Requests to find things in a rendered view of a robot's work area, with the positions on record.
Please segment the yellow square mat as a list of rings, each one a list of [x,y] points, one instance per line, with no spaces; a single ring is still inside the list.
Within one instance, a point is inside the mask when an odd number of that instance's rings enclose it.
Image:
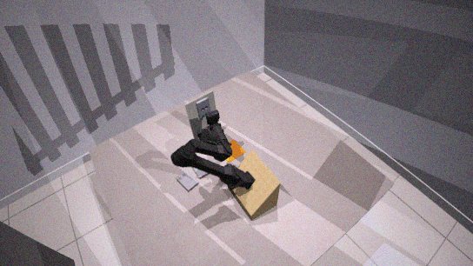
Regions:
[[[245,151],[235,140],[232,140],[230,143],[232,143],[230,146],[232,148],[232,156],[226,159],[228,163],[245,153]]]

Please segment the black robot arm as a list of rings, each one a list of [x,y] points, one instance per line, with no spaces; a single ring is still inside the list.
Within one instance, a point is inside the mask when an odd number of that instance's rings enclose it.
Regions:
[[[190,139],[170,156],[173,164],[180,167],[192,167],[212,176],[217,176],[221,182],[226,183],[232,190],[238,186],[245,187],[248,190],[256,181],[249,171],[244,173],[244,171],[230,163],[221,166],[196,155],[196,153],[199,153],[213,156],[217,161],[223,162],[232,156],[232,148],[230,147],[232,143],[228,142],[226,135],[223,132],[211,131],[210,126],[207,126],[207,129],[198,129],[197,135],[202,142]]]

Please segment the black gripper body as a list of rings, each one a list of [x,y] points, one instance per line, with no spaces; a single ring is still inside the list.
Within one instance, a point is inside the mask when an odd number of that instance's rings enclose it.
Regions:
[[[207,112],[206,114],[207,122],[209,122],[210,130],[216,133],[223,132],[220,123],[217,123],[217,120],[220,118],[218,110],[213,110],[211,112]]]

